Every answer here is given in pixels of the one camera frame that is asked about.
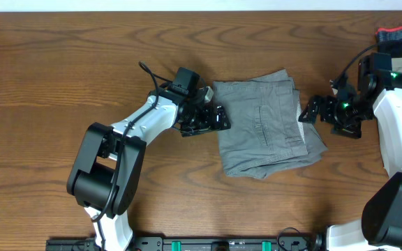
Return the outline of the grey shorts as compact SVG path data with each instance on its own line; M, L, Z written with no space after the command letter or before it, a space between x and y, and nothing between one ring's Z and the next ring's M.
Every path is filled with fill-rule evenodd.
M229 177L264 179L312 165L327 150L311 124L298 121L299 91L286 70L245 81L213 83L228 130L218 132L223 170Z

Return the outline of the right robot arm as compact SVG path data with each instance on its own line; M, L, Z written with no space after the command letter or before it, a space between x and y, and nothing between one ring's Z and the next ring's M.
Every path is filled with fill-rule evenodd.
M376 118L380 152L389 179L366 203L359 220L327 228L323 250L402 250L402 73L370 70L358 81L359 95L313 96L299 115L333 125L334 133L361 137L362 121Z

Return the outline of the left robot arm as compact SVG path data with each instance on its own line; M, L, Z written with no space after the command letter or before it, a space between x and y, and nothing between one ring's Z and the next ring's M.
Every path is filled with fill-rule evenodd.
M228 130L225 108L211 101L210 87L194 91L159 88L124 120L93 123L84 134L66 184L85 208L101 250L126 250L133 239L127 209L137 191L146 147L164 130L182 136Z

